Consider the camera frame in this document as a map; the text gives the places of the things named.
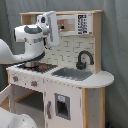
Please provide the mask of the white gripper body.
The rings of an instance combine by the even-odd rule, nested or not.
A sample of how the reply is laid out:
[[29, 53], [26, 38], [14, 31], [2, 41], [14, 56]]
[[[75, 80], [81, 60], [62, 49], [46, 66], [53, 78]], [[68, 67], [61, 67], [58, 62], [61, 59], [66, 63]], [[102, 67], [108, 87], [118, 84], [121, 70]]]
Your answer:
[[59, 45], [59, 32], [55, 11], [38, 15], [36, 24], [43, 30], [43, 40], [46, 49]]

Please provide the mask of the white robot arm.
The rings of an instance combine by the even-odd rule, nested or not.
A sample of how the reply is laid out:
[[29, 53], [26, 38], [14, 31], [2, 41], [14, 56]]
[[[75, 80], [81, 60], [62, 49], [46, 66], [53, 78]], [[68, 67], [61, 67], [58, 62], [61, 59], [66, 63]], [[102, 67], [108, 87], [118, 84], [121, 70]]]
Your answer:
[[[50, 11], [37, 16], [35, 24], [14, 29], [16, 42], [25, 43], [25, 53], [13, 55], [5, 41], [0, 39], [0, 64], [18, 64], [40, 60], [45, 56], [45, 46], [59, 44], [57, 16]], [[0, 128], [37, 128], [26, 114], [14, 114], [0, 107]]]

